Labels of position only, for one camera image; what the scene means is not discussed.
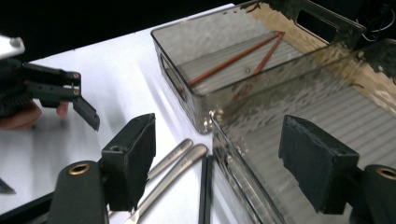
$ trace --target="white tabletop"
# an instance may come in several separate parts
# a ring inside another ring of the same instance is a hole
[[[143,114],[156,115],[153,165],[185,138],[212,148],[211,134],[194,130],[163,78],[150,36],[153,28],[33,62],[80,72],[82,95],[96,109],[101,125],[95,132],[70,106],[66,119],[58,118],[54,109],[43,108],[32,130],[0,131],[0,177],[17,192],[0,195],[0,214],[52,192],[57,175],[68,164],[98,161],[108,141],[130,119]],[[145,195],[161,178],[148,184]],[[148,210],[141,223],[197,223],[200,186],[201,163],[197,162]],[[116,214],[110,222],[120,223],[127,216]]]

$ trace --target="brown chopstick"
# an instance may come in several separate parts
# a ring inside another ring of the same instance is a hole
[[[277,41],[275,44],[271,47],[271,49],[268,51],[268,53],[265,55],[265,57],[262,59],[260,64],[257,66],[257,68],[253,72],[253,76],[257,75],[260,73],[260,71],[264,68],[264,66],[267,64],[268,60],[271,58],[272,54],[276,50],[277,46],[280,44],[280,41],[282,41],[283,35],[285,35],[285,32],[280,32]]]
[[[224,69],[225,67],[227,67],[228,65],[240,60],[241,58],[247,56],[249,53],[251,53],[252,51],[259,49],[260,47],[268,44],[269,42],[271,42],[273,39],[279,37],[279,35],[281,35],[283,32],[276,32],[274,35],[264,39],[262,42],[254,45],[253,47],[251,47],[250,49],[247,49],[235,56],[233,56],[231,59],[225,61],[224,63],[221,63],[219,65],[217,65],[216,67],[213,67],[212,69],[210,69],[209,71],[201,74],[200,76],[192,79],[189,84],[190,86],[194,86],[196,84],[198,84],[199,82],[203,81],[204,79],[213,76],[214,74],[216,74],[217,72],[219,72],[220,70]]]

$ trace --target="human hand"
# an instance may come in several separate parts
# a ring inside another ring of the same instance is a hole
[[[69,103],[60,102],[58,107],[56,108],[56,113],[60,118],[67,117]],[[32,125],[35,124],[35,121],[42,114],[40,107],[38,107],[35,102],[30,101],[28,105],[24,105],[21,107],[21,110],[5,119],[0,119],[0,130],[9,130],[9,131],[23,131],[28,130]]]

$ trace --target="white table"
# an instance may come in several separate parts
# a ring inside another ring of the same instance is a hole
[[[101,125],[95,132],[70,106],[66,119],[43,108],[33,130],[0,131],[0,177],[17,191],[0,195],[0,214],[53,191],[57,175],[68,164],[99,160],[108,141],[130,119],[143,114],[156,114],[153,165],[185,138],[212,148],[211,134],[194,130],[163,78],[150,36],[153,28],[33,62],[80,72],[82,95],[96,109]],[[145,195],[161,178],[148,184]],[[141,223],[197,223],[200,182],[201,163],[197,162],[148,210]],[[119,213],[110,221],[120,223],[127,216]]]

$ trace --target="transparent plastic bin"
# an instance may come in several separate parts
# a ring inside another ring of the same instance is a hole
[[[302,13],[332,27],[332,40],[325,41],[299,24]],[[301,73],[342,57],[364,30],[310,1],[265,0],[160,27],[151,35],[165,80],[196,131],[209,133],[210,111],[267,88],[266,79],[277,78],[285,69]],[[191,85],[194,78],[277,32],[285,35],[258,75],[252,74],[276,39]]]
[[[322,68],[271,85],[215,112],[214,185],[228,180],[252,223],[349,223],[323,215],[278,157],[283,118],[307,119],[360,154],[358,167],[396,168],[396,42],[384,40]]]

